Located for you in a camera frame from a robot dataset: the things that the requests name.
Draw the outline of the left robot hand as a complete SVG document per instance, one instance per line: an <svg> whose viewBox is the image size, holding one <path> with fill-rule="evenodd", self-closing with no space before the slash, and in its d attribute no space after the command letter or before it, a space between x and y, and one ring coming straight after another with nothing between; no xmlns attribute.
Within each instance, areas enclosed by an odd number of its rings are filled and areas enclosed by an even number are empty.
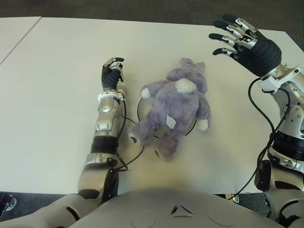
<svg viewBox="0 0 304 228"><path fill-rule="evenodd" d="M117 90L118 82L124 81L122 62L124 62L123 58L112 57L104 63L101 73L101 83L104 91Z"/></svg>

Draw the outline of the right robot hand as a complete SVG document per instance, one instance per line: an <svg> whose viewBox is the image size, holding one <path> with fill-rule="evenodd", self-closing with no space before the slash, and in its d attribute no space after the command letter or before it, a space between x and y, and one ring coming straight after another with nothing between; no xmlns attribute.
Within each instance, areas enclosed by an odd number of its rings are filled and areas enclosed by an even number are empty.
<svg viewBox="0 0 304 228"><path fill-rule="evenodd" d="M256 27L232 14L224 14L223 19L224 21L215 20L213 26L226 31L229 35L210 33L209 38L221 41L231 49L218 48L213 51L213 55L228 56L257 77L263 77L281 64L280 47Z"/></svg>

